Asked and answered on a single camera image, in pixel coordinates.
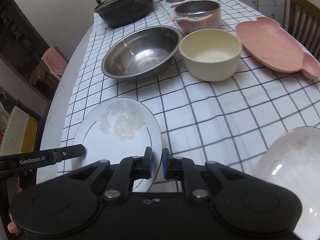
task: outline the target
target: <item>yellow cushion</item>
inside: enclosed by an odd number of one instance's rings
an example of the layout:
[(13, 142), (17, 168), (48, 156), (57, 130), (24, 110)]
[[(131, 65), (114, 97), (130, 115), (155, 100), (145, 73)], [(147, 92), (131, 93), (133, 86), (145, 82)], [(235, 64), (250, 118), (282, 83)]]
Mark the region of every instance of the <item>yellow cushion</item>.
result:
[(37, 129), (38, 122), (32, 116), (29, 116), (26, 132), (24, 134), (21, 153), (33, 152), (35, 147)]

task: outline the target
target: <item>finger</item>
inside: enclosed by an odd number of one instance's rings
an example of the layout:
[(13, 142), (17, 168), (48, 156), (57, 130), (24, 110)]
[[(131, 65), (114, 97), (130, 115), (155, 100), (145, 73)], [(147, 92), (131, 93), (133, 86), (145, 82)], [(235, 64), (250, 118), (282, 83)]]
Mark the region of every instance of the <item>finger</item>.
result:
[(22, 191), (22, 188), (20, 188), (20, 187), (18, 186), (17, 191), (16, 191), (16, 195), (17, 195), (18, 193), (20, 193), (21, 191)]
[(16, 224), (14, 222), (10, 222), (9, 225), (8, 225), (8, 230), (11, 234), (18, 234), (19, 231), (16, 227)]

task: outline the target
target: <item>metal bowl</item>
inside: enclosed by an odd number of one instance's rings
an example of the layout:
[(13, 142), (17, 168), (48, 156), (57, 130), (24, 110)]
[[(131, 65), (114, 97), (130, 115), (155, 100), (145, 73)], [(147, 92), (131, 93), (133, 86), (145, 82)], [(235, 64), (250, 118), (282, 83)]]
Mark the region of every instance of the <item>metal bowl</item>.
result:
[(136, 31), (117, 42), (104, 56), (102, 72), (116, 79), (146, 80), (159, 75), (170, 65), (182, 34), (169, 26)]
[(208, 16), (220, 8), (220, 4), (210, 0), (195, 0), (180, 4), (174, 10), (181, 17)]

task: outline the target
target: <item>black pot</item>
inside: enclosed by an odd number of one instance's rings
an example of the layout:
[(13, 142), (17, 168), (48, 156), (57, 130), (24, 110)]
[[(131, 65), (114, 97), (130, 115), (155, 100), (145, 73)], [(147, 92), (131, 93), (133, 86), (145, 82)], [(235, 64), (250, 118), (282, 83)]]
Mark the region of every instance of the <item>black pot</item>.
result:
[(153, 8), (153, 0), (96, 0), (94, 11), (110, 28), (118, 28), (145, 17)]

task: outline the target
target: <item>screw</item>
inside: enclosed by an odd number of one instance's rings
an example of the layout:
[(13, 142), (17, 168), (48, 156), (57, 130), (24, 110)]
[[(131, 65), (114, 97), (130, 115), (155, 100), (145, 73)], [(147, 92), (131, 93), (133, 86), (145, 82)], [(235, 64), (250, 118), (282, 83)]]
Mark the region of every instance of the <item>screw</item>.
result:
[(120, 196), (120, 192), (117, 191), (117, 190), (114, 190), (114, 189), (110, 189), (110, 190), (107, 190), (104, 195), (107, 197), (107, 198), (117, 198)]
[(192, 192), (192, 195), (196, 198), (204, 198), (207, 197), (209, 193), (203, 189), (196, 189)]
[(151, 201), (150, 199), (144, 199), (144, 200), (143, 200), (143, 203), (149, 205), (149, 204), (152, 203), (152, 201)]
[(152, 201), (153, 201), (153, 202), (160, 202), (160, 201), (161, 201), (161, 199), (160, 199), (160, 198), (155, 197), (155, 198), (153, 198), (153, 199), (152, 199)]

